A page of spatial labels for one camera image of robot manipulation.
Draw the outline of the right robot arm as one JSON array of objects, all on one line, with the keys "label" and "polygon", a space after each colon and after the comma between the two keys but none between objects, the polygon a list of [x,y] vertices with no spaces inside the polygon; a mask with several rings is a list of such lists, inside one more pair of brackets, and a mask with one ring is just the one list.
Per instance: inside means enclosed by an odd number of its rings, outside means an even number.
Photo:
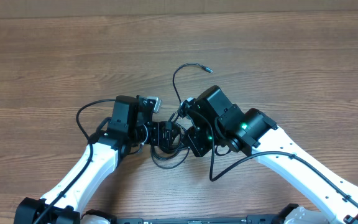
[{"label": "right robot arm", "polygon": [[358,186],[308,154],[260,110],[252,108],[243,113],[220,87],[212,86],[199,97],[182,101],[178,114],[192,122],[184,142],[196,157],[214,153],[217,146],[245,154],[245,158],[218,175],[211,174],[210,181],[255,159],[283,177],[318,208],[310,211],[289,205],[273,222],[358,223]]}]

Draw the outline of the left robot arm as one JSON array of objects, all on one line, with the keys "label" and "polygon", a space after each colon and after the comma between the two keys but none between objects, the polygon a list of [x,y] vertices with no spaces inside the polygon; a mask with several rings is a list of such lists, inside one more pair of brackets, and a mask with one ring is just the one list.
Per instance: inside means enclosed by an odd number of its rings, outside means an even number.
[{"label": "left robot arm", "polygon": [[81,214],[103,182],[134,146],[154,144],[158,124],[152,116],[162,104],[155,96],[117,96],[112,115],[87,134],[86,149],[67,175],[40,199],[26,197],[14,223],[80,223]]}]

